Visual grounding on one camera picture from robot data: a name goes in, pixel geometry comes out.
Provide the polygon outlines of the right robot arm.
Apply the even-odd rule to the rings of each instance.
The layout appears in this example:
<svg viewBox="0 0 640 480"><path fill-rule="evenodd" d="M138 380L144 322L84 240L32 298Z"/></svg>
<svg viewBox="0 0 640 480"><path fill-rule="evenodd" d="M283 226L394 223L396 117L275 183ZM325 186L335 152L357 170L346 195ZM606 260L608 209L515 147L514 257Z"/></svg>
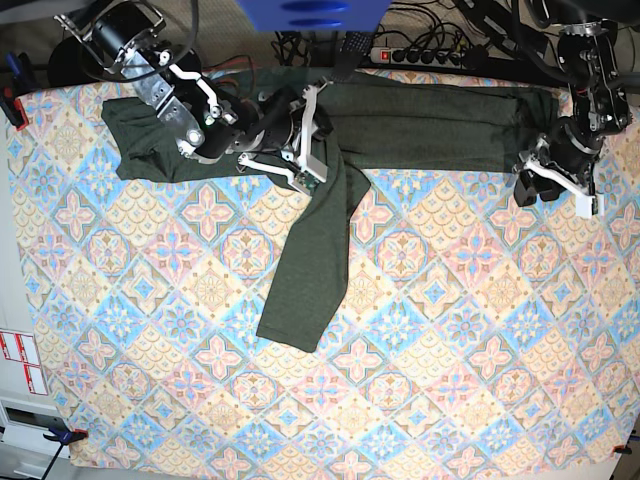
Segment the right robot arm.
<svg viewBox="0 0 640 480"><path fill-rule="evenodd" d="M172 133L181 155L215 163L232 153L274 152L290 161L310 154L313 141L332 130L318 102L328 81L302 90L283 86L256 100L232 94L186 63L199 27L198 3L190 8L181 47L161 38L165 17L148 1L93 1L55 19L97 62L97 80L131 85Z"/></svg>

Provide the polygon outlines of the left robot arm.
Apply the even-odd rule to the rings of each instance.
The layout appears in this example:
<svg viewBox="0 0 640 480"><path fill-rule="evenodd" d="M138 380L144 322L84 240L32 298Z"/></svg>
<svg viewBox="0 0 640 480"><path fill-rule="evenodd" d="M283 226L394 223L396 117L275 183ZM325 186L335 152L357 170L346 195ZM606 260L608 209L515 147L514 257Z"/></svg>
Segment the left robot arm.
<svg viewBox="0 0 640 480"><path fill-rule="evenodd" d="M596 167L604 140L630 123L626 90L639 84L636 73L617 66L614 44L619 25L639 24L636 1L528 1L531 19L541 29L560 29L552 68L528 44L521 23L521 2L511 4L513 35L519 51L543 73L568 86L573 113L556 119L550 130L519 154L514 166L514 200L520 207L550 202L564 191L575 198L576 212L590 218L604 210L596 188Z"/></svg>

